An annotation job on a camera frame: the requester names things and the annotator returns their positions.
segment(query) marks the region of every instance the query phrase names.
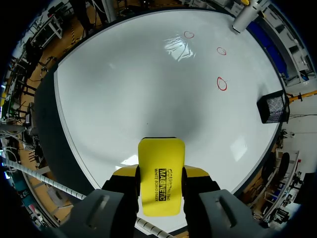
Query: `black wire basket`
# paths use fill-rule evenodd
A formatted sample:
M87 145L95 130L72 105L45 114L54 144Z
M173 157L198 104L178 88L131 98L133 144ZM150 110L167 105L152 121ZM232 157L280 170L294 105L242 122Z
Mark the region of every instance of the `black wire basket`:
M289 99L283 90L262 96L257 106L262 123L288 122Z

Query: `red marker drawing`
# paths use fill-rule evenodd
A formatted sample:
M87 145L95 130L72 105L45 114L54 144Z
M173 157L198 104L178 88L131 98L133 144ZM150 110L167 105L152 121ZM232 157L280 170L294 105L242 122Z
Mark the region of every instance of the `red marker drawing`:
M187 39L192 39L192 38L195 36L195 34L192 33L192 32L190 32L190 31L185 31L185 32L184 32L184 36L185 36Z
M222 48L222 47L218 47L217 51L218 51L219 54L221 54L223 56L225 56L227 54L226 50L224 48Z
M224 81L221 77L218 77L217 79L217 86L221 91L226 91L228 87L226 81Z

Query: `yellow whiteboard eraser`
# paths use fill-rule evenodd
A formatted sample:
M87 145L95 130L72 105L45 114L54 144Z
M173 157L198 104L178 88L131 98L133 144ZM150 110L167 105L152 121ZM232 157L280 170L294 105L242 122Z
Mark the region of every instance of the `yellow whiteboard eraser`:
M138 151L144 215L177 215L182 197L184 142L178 138L144 138Z

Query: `red circle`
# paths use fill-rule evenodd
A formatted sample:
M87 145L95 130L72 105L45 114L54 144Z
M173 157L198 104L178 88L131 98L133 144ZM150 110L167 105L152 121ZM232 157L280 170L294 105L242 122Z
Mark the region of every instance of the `red circle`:
M223 47L218 47L217 51L219 54L221 54L223 56L227 55L227 51Z
M222 81L225 83L225 85L226 85L226 87L225 87L224 89L221 88L220 85L219 85L219 84L220 84L220 82L219 82L220 80L222 80ZM218 88L219 88L221 91L226 91L226 90L227 90L227 87L228 87L226 81L224 81L221 77L218 77L218 79L217 79L217 86L218 86Z
M192 36L191 36L191 37L187 37L187 36L186 36L186 32L188 32L189 34L192 34ZM185 36L187 39L192 39L192 38L195 36L195 34L194 34L193 32L190 32L190 31L185 31L185 32L184 32L184 36Z

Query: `whiteboard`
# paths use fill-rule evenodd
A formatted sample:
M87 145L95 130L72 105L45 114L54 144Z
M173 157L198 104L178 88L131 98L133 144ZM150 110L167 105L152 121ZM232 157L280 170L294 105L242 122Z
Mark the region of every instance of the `whiteboard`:
M103 186L138 163L144 137L178 137L185 164L236 191L259 164L278 124L262 124L257 100L281 90L266 54L233 18L168 10L120 22L70 53L55 72L59 116L87 179ZM171 232L174 217L138 216Z

